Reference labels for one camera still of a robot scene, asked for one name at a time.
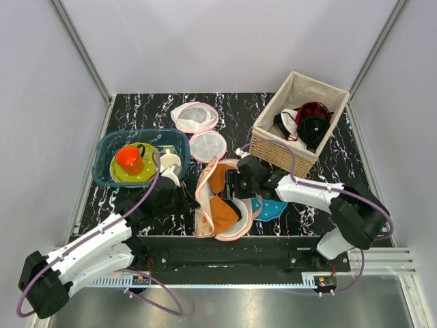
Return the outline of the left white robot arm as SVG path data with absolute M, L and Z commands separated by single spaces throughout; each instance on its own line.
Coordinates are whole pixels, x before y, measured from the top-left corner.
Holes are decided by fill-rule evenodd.
M 116 206 L 95 228 L 46 255 L 35 251 L 25 259 L 18 281 L 16 314 L 44 319 L 56 314 L 82 288 L 113 272 L 151 270 L 157 254 L 138 234 L 163 214 L 191 213 L 199 202 L 178 179 L 161 176 Z

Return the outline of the teal plastic bin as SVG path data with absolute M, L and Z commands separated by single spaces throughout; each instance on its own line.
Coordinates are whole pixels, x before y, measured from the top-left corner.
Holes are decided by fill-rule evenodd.
M 94 166 L 91 171 L 93 179 L 98 185 L 102 187 L 131 189 L 145 188 L 150 185 L 153 178 L 149 182 L 118 183 L 110 175 L 109 167 L 115 153 L 123 146 L 136 142 L 154 146 L 161 156 L 166 153 L 178 155 L 182 162 L 178 178 L 183 180 L 187 177 L 191 164 L 191 152 L 188 137 L 183 132 L 174 128 L 126 130 L 109 133 L 99 141 L 96 148 Z

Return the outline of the right aluminium frame post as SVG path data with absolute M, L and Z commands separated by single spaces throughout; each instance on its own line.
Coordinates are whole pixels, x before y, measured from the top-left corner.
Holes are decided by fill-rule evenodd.
M 410 3 L 409 0 L 397 0 L 390 14 L 388 15 L 384 25 L 382 26 L 378 37 L 376 38 L 374 44 L 372 45 L 361 69 L 359 70 L 352 86 L 350 88 L 350 100 L 354 98 L 354 95 L 357 93 L 359 87 L 364 81 L 367 73 L 370 71 L 373 63 L 375 62 L 379 52 L 384 46 L 386 40 L 390 36 L 392 30 L 394 29 L 396 23 L 400 19 L 401 15 L 404 13 L 404 10 Z

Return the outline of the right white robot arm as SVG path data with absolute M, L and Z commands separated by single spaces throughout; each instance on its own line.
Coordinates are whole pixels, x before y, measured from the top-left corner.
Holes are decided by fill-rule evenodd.
M 388 210 L 361 182 L 322 183 L 297 178 L 283 170 L 272 171 L 253 155 L 237 161 L 225 173 L 224 200 L 248 199 L 256 195 L 265 200 L 297 203 L 328 213 L 336 228 L 325 233 L 316 250 L 310 253 L 313 268 L 325 271 L 335 258 L 357 248 L 368 250 L 391 222 Z

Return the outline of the cream cup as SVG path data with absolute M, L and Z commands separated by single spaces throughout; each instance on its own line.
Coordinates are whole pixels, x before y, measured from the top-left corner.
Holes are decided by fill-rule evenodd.
M 178 155 L 166 153 L 160 157 L 160 172 L 164 172 L 169 167 L 173 167 L 177 172 L 181 170 L 182 162 Z

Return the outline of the red and black bra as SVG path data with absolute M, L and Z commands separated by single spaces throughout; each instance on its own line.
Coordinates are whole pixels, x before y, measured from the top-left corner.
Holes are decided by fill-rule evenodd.
M 316 150 L 322 142 L 333 112 L 321 102 L 306 102 L 297 113 L 296 124 L 298 137 L 307 145 L 308 149 Z

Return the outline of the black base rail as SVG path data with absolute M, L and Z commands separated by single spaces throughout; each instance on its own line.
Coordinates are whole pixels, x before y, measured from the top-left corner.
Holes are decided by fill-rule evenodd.
M 291 285 L 302 273 L 348 273 L 346 253 L 334 260 L 316 251 L 317 237 L 245 236 L 223 242 L 188 236 L 139 237 L 131 267 L 166 285 Z

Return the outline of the yellow polka dot plate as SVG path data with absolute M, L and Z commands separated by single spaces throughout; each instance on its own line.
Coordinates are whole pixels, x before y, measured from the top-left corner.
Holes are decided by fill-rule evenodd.
M 116 163 L 115 155 L 111 160 L 109 171 L 112 179 L 118 183 L 140 183 L 140 182 L 149 182 L 157 172 L 157 166 L 154 162 L 155 156 L 154 153 L 158 152 L 154 146 L 148 143 L 136 142 L 128 144 L 127 146 L 138 146 L 143 145 L 145 147 L 145 154 L 143 155 L 144 169 L 143 171 L 136 176 L 127 175 L 123 169 Z

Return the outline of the floral mesh laundry bag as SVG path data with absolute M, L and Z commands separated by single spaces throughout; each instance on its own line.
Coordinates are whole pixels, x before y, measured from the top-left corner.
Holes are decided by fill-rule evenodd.
M 230 242 L 243 237 L 261 212 L 253 194 L 241 187 L 237 159 L 214 157 L 200 173 L 195 200 L 195 235 Z

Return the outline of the aluminium frame post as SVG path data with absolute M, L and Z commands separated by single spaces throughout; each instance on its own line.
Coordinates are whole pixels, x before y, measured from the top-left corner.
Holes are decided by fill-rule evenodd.
M 74 23 L 63 4 L 63 1 L 60 0 L 50 0 L 50 4 L 52 5 L 60 23 L 62 24 L 66 35 L 70 39 L 73 47 L 75 48 L 80 60 L 82 61 L 89 77 L 92 82 L 96 86 L 99 95 L 103 99 L 104 103 L 107 105 L 111 102 L 112 95 L 110 94 L 108 88 L 106 87 L 102 77 L 98 73 L 96 66 L 94 65 Z
M 354 98 L 354 95 L 357 93 L 359 87 L 364 81 L 367 73 L 370 71 L 373 63 L 375 62 L 379 52 L 384 46 L 386 40 L 390 36 L 392 30 L 394 29 L 396 23 L 400 19 L 401 15 L 404 13 L 404 10 L 410 3 L 409 0 L 397 0 L 390 14 L 388 15 L 384 25 L 382 26 L 378 37 L 376 38 L 374 44 L 372 45 L 361 69 L 359 70 L 352 86 L 350 88 L 350 100 Z

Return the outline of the blue polka dot plate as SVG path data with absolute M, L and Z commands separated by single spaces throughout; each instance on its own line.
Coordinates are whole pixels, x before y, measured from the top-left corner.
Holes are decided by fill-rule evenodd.
M 251 200 L 254 220 L 268 222 L 279 218 L 287 208 L 287 203 L 254 197 Z

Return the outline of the white round mesh bra bag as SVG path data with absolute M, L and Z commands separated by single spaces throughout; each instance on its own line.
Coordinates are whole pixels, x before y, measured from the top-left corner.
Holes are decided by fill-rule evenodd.
M 191 135 L 191 157 L 200 163 L 221 159 L 227 151 L 225 138 L 215 130 L 219 123 L 218 111 L 203 102 L 188 102 L 170 112 L 175 127 Z

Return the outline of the orange bra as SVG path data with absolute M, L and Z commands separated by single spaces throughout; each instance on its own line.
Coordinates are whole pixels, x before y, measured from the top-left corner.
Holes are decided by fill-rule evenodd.
M 234 170 L 232 166 L 218 164 L 208 178 L 208 184 L 213 193 L 210 199 L 211 218 L 214 224 L 213 234 L 228 231 L 242 218 L 240 209 L 231 200 L 221 198 L 225 184 L 225 171 L 228 169 Z

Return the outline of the wicker basket with liner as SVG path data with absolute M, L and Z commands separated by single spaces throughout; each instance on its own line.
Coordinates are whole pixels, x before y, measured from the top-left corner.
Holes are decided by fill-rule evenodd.
M 249 147 L 249 152 L 285 171 L 293 172 L 299 178 L 305 178 L 337 127 L 349 97 L 350 93 L 345 90 L 298 72 L 291 72 L 256 119 L 252 129 L 253 144 Z M 273 122 L 276 114 L 282 110 L 297 109 L 311 101 L 318 101 L 333 112 L 330 127 L 316 150 L 300 148 L 285 140 Z

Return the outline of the left aluminium frame post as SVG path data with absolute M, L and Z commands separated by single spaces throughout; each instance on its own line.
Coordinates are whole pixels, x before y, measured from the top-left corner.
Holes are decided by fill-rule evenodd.
M 66 35 L 70 39 L 73 47 L 75 48 L 80 60 L 82 61 L 89 77 L 92 82 L 96 86 L 99 95 L 103 99 L 104 103 L 107 105 L 111 102 L 112 95 L 110 94 L 108 88 L 106 87 L 102 77 L 98 73 L 96 66 L 94 65 L 74 23 L 63 4 L 63 1 L 60 0 L 50 0 L 50 4 L 52 5 L 60 23 L 62 24 Z

